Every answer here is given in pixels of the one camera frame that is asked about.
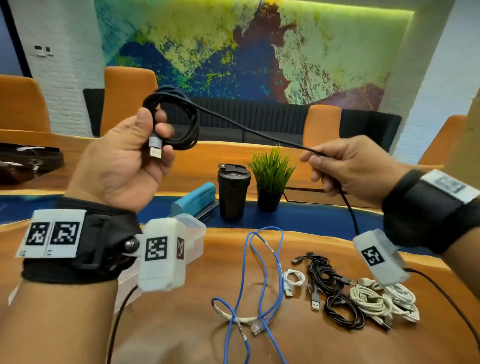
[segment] plastic lid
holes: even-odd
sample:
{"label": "plastic lid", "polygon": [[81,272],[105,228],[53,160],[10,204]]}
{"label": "plastic lid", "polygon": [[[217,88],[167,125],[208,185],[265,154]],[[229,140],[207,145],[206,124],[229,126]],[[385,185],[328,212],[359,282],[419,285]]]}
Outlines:
{"label": "plastic lid", "polygon": [[250,179],[250,172],[240,164],[219,164],[218,175],[231,180],[246,180]]}
{"label": "plastic lid", "polygon": [[174,216],[178,221],[182,222],[187,228],[187,239],[195,240],[203,235],[207,231],[207,227],[200,220],[194,218],[190,214],[180,214]]}

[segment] blue cable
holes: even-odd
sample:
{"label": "blue cable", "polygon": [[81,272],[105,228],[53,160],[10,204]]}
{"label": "blue cable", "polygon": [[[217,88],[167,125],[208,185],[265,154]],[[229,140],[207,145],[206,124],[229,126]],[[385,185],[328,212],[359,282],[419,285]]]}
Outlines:
{"label": "blue cable", "polygon": [[[253,246],[252,244],[252,241],[253,241],[253,237],[254,236],[258,236],[260,238],[260,240],[262,240],[262,242],[267,245],[267,246],[270,246],[266,241],[265,239],[263,239],[259,232],[261,232],[262,230],[277,230],[279,232],[281,232],[282,236],[280,238],[280,242],[278,243],[278,249],[277,249],[277,252],[275,253],[275,251],[272,250],[272,254],[273,256],[275,257],[275,260],[276,260],[276,267],[277,267],[277,272],[278,272],[278,281],[279,281],[279,286],[278,286],[278,296],[275,300],[275,303],[272,305],[272,307],[270,307],[266,312],[262,312],[262,302],[263,302],[263,299],[264,299],[264,294],[265,294],[265,289],[266,289],[266,286],[267,286],[267,268],[266,268],[266,264],[265,264],[265,261],[264,259],[262,258],[262,256],[260,255],[260,253],[255,249],[255,247]],[[246,256],[247,256],[247,244],[249,243],[250,244],[250,247],[251,249],[253,250],[253,252],[260,258],[260,261],[262,262],[262,266],[263,266],[263,270],[264,270],[264,283],[263,283],[263,286],[262,286],[262,291],[260,293],[260,299],[258,301],[258,316],[257,316],[257,319],[260,319],[265,327],[265,331],[267,332],[268,336],[270,337],[270,339],[272,340],[272,343],[273,345],[275,346],[275,349],[276,351],[278,352],[278,355],[280,356],[280,359],[282,360],[282,363],[283,364],[287,364],[287,362],[285,361],[285,358],[282,354],[282,352],[280,351],[280,348],[278,347],[278,344],[277,342],[275,341],[273,335],[272,335],[272,332],[270,331],[270,328],[268,327],[268,324],[272,321],[275,313],[278,311],[278,309],[280,308],[280,304],[282,303],[282,299],[283,299],[283,288],[284,288],[284,279],[283,279],[283,274],[282,274],[282,265],[280,263],[280,260],[278,259],[278,255],[280,253],[280,248],[282,247],[282,242],[283,242],[283,230],[276,227],[276,226],[267,226],[265,228],[262,228],[262,229],[259,229],[257,231],[251,231],[248,233],[247,237],[245,238],[245,245],[244,245],[244,248],[243,248],[243,261],[242,261],[242,272],[241,272],[241,283],[240,283],[240,292],[239,292],[239,296],[238,296],[238,299],[237,299],[237,303],[235,305],[235,308],[232,308],[227,302],[225,302],[224,300],[222,300],[221,298],[213,298],[212,299],[212,306],[215,304],[216,301],[219,301],[221,303],[223,303],[228,309],[229,311],[232,313],[232,318],[230,319],[229,323],[228,323],[228,329],[227,329],[227,337],[225,338],[225,348],[224,348],[224,354],[223,354],[223,364],[227,364],[227,359],[228,359],[228,342],[230,340],[230,335],[231,335],[231,330],[232,330],[232,326],[233,326],[233,322],[236,322],[236,318],[237,318],[237,309],[238,309],[238,306],[240,304],[240,301],[241,301],[241,296],[242,296],[242,293],[243,293],[243,285],[244,285],[244,282],[245,282],[245,261],[246,261]],[[246,336],[243,335],[243,340],[245,342],[245,346],[247,348],[247,357],[245,359],[245,364],[248,364],[248,361],[250,360],[250,346],[248,344],[248,340],[246,338]]]}

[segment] cardboard box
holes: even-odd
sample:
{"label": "cardboard box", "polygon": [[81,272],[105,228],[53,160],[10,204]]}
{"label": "cardboard box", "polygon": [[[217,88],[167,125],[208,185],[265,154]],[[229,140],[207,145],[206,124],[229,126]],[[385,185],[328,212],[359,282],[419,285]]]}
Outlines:
{"label": "cardboard box", "polygon": [[480,189],[480,88],[467,116],[467,127],[444,171]]}

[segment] clear plastic box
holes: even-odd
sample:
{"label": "clear plastic box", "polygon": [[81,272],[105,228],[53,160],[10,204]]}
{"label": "clear plastic box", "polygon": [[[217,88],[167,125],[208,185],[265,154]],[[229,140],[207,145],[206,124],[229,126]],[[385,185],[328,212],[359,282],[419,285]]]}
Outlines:
{"label": "clear plastic box", "polygon": [[[185,224],[187,228],[186,244],[185,244],[185,263],[190,264],[195,259],[201,257],[204,253],[204,235],[207,227],[198,219],[189,214],[180,214],[174,216],[178,221]],[[124,270],[119,276],[119,288],[117,291],[117,298],[115,299],[115,311],[120,310],[120,306],[127,297],[128,292],[138,284],[138,272],[140,268],[140,260],[137,259],[135,263],[128,269]],[[142,295],[140,289],[135,290],[129,298],[127,305],[139,298]]]}

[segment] hand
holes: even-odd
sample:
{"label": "hand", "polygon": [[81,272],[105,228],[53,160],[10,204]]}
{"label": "hand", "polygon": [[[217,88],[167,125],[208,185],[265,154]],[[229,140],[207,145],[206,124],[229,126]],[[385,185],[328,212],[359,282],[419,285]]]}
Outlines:
{"label": "hand", "polygon": [[[155,114],[155,131],[162,138],[173,135],[163,110]],[[175,159],[171,146],[164,146],[162,159],[140,151],[152,133],[152,114],[145,108],[125,119],[103,137],[90,143],[81,157],[66,197],[93,201],[138,212],[155,195]]]}
{"label": "hand", "polygon": [[312,166],[312,182],[322,179],[329,196],[338,193],[335,180],[343,190],[378,207],[392,191],[409,167],[397,161],[364,135],[337,139],[313,148],[327,155],[320,157],[312,152],[300,155],[301,162]]}

